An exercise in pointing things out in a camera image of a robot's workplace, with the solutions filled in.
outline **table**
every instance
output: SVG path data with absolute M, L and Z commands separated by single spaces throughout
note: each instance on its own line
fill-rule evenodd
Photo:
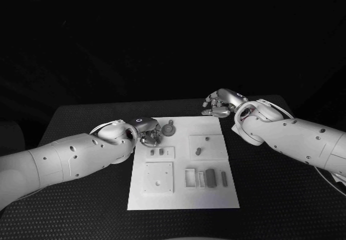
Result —
M 265 99 L 286 110 L 278 95 Z M 113 120 L 201 116 L 203 99 L 141 101 L 58 108 L 39 146 Z M 127 211 L 133 161 L 52 185 L 13 202 L 0 219 L 0 239 L 163 240 L 338 239 L 346 237 L 346 198 L 313 166 L 267 144 L 252 146 L 232 132 L 234 118 L 221 118 L 240 209 Z

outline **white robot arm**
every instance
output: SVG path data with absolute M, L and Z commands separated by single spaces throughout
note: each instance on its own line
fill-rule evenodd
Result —
M 208 96 L 203 107 L 209 102 L 212 109 L 202 114 L 225 118 L 234 112 L 232 130 L 250 144 L 260 146 L 267 142 L 281 154 L 346 177 L 343 131 L 294 118 L 289 113 L 290 119 L 284 119 L 273 103 L 263 99 L 250 101 L 225 88 Z
M 156 146 L 160 132 L 160 124 L 153 118 L 141 117 L 129 123 L 117 120 L 98 126 L 90 134 L 65 137 L 32 150 L 2 156 L 0 210 L 42 188 L 124 162 L 134 151 L 137 138 L 146 146 Z

